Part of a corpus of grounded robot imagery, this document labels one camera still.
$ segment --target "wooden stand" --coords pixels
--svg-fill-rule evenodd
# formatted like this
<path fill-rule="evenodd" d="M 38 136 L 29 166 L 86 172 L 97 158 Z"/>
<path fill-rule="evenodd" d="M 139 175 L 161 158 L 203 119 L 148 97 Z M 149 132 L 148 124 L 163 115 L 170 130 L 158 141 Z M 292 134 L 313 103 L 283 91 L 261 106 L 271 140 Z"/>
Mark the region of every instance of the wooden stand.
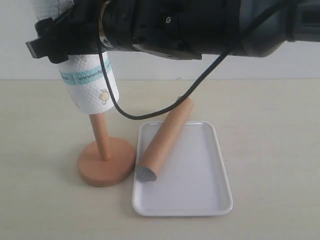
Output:
<path fill-rule="evenodd" d="M 78 159 L 82 179 L 94 187 L 109 187 L 125 180 L 134 170 L 136 150 L 123 139 L 109 137 L 105 114 L 90 115 L 95 142 Z"/>

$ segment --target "table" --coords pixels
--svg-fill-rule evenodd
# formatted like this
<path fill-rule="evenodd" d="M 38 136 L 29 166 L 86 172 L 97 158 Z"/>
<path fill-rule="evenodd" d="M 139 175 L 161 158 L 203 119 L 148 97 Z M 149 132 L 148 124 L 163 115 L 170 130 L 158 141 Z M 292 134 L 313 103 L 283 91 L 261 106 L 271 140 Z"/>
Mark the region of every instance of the table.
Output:
<path fill-rule="evenodd" d="M 118 81 L 119 104 L 149 113 L 191 83 Z M 133 176 L 110 188 L 79 178 L 77 157 L 94 136 L 61 81 L 0 81 L 0 239 L 319 239 L 320 81 L 208 80 L 192 99 L 190 119 L 216 128 L 233 210 L 145 218 L 131 206 Z M 106 117 L 111 136 L 137 144 L 143 121 L 115 109 Z"/>

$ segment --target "white plastic tray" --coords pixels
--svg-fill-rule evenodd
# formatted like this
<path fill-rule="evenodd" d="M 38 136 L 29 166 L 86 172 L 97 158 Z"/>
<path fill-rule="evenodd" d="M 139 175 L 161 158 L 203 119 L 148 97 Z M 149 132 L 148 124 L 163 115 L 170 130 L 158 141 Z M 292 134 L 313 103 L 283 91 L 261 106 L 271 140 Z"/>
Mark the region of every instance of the white plastic tray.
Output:
<path fill-rule="evenodd" d="M 162 122 L 139 130 L 137 162 Z M 146 217 L 209 217 L 229 213 L 233 199 L 214 127 L 190 121 L 183 127 L 155 182 L 134 174 L 132 205 Z"/>

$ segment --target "white wall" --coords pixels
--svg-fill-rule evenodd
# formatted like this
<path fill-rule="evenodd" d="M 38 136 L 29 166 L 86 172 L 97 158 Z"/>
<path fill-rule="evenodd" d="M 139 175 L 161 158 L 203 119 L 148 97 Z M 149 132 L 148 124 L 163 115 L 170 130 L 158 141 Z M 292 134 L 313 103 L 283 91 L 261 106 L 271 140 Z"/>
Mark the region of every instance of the white wall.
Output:
<path fill-rule="evenodd" d="M 59 79 L 47 59 L 32 59 L 25 42 L 36 37 L 36 19 L 28 0 L 2 0 L 0 8 L 0 79 Z M 216 56 L 174 61 L 144 53 L 110 53 L 117 79 L 194 79 Z M 320 78 L 320 43 L 286 43 L 262 59 L 228 57 L 211 79 Z"/>

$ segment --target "black cable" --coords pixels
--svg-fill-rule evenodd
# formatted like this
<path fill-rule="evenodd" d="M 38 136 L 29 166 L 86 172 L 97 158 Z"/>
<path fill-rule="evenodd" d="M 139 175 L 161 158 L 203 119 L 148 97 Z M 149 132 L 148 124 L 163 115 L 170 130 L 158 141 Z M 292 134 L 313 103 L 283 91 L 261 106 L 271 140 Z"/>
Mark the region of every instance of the black cable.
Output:
<path fill-rule="evenodd" d="M 98 34 L 97 34 L 97 48 L 98 48 L 98 54 L 99 54 L 99 59 L 100 59 L 100 64 L 101 64 L 101 69 L 103 72 L 103 76 L 105 78 L 105 82 L 108 88 L 108 91 L 110 93 L 110 97 L 112 99 L 112 102 L 117 109 L 117 111 L 123 115 L 124 117 L 131 119 L 131 120 L 145 120 L 145 119 L 150 119 L 154 118 L 157 116 L 160 116 L 162 114 L 166 114 L 170 112 L 171 110 L 175 109 L 178 107 L 183 101 L 185 101 L 192 93 L 193 91 L 201 84 L 201 82 L 233 51 L 233 49 L 241 43 L 243 39 L 248 37 L 255 29 L 257 29 L 261 24 L 263 24 L 266 20 L 268 20 L 272 15 L 280 11 L 281 9 L 288 7 L 291 4 L 290 0 L 283 0 L 282 2 L 279 2 L 275 4 L 274 6 L 271 6 L 270 8 L 266 9 L 263 13 L 261 13 L 253 22 L 252 24 L 244 31 L 242 32 L 226 49 L 225 51 L 201 74 L 201 76 L 192 84 L 192 86 L 186 91 L 184 95 L 182 95 L 174 104 L 160 110 L 156 111 L 150 114 L 146 115 L 141 115 L 141 116 L 134 116 L 131 114 L 126 113 L 123 111 L 120 106 L 118 105 L 114 93 L 112 91 L 107 71 L 105 68 L 104 64 L 104 57 L 103 57 L 103 51 L 101 47 L 101 41 L 100 41 L 100 31 L 99 31 L 99 17 L 101 14 L 101 6 L 98 9 L 97 13 L 97 22 L 98 22 Z"/>

